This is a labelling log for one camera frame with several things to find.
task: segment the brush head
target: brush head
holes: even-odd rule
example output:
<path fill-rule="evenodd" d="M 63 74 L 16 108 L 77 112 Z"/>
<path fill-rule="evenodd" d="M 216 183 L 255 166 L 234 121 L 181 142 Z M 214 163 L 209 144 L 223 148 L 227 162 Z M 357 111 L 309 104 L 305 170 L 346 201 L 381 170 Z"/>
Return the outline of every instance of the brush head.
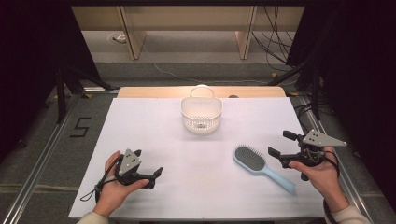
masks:
<path fill-rule="evenodd" d="M 241 145 L 235 150 L 235 158 L 253 171 L 260 171 L 265 166 L 264 156 L 257 150 Z"/>

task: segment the basket handle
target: basket handle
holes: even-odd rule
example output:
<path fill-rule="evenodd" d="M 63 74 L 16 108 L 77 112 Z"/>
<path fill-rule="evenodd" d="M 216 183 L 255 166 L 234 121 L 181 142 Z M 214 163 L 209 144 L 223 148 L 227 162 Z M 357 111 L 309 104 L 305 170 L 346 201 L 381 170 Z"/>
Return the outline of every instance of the basket handle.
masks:
<path fill-rule="evenodd" d="M 197 85 L 196 87 L 192 88 L 192 90 L 191 90 L 191 92 L 190 92 L 190 97 L 192 97 L 192 92 L 195 91 L 195 90 L 198 89 L 198 88 L 206 88 L 206 89 L 212 91 L 212 98 L 215 97 L 215 93 L 213 92 L 213 90 L 210 89 L 210 88 L 209 88 L 208 86 L 206 86 L 205 84 L 199 84 L 199 85 Z"/>

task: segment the blue hairbrush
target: blue hairbrush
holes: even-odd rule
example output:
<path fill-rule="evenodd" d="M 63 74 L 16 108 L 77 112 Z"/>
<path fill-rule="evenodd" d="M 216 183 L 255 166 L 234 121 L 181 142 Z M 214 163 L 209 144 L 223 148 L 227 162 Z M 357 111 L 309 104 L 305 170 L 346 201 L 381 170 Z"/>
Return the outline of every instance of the blue hairbrush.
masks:
<path fill-rule="evenodd" d="M 245 169 L 249 170 L 251 173 L 255 175 L 268 175 L 283 189 L 287 190 L 290 193 L 294 192 L 295 184 L 290 182 L 285 177 L 278 175 L 274 171 L 270 170 L 265 165 L 264 156 L 255 149 L 246 145 L 241 145 L 235 150 L 233 158 L 237 163 L 239 163 Z"/>

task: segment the white sheet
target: white sheet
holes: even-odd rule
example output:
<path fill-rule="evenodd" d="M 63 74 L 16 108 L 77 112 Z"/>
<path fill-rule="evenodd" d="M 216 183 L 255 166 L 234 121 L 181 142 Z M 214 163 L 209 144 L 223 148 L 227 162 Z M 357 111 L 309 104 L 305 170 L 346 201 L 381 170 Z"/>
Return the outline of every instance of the white sheet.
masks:
<path fill-rule="evenodd" d="M 107 158 L 116 150 L 142 149 L 138 172 L 163 174 L 154 189 L 131 194 L 113 217 L 133 220 L 255 220 L 322 217 L 322 198 L 300 173 L 283 169 L 267 153 L 299 151 L 284 130 L 303 133 L 288 98 L 221 99 L 219 128 L 207 136 L 187 131 L 181 99 L 114 99 L 82 180 L 70 217 L 90 212 L 90 192 L 102 177 Z M 268 176 L 255 176 L 233 160 L 233 151 L 246 144 L 266 157 L 267 165 L 296 184 L 290 194 Z"/>

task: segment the basket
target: basket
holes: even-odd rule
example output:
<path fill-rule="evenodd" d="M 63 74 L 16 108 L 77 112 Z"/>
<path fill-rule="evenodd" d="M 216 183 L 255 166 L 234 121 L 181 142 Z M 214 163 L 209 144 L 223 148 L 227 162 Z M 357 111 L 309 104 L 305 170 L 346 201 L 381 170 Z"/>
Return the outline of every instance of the basket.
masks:
<path fill-rule="evenodd" d="M 192 93 L 198 88 L 207 88 L 212 97 L 196 97 Z M 193 133 L 208 134 L 214 132 L 220 125 L 222 101 L 206 85 L 198 85 L 191 90 L 190 97 L 181 101 L 181 114 L 184 126 Z"/>

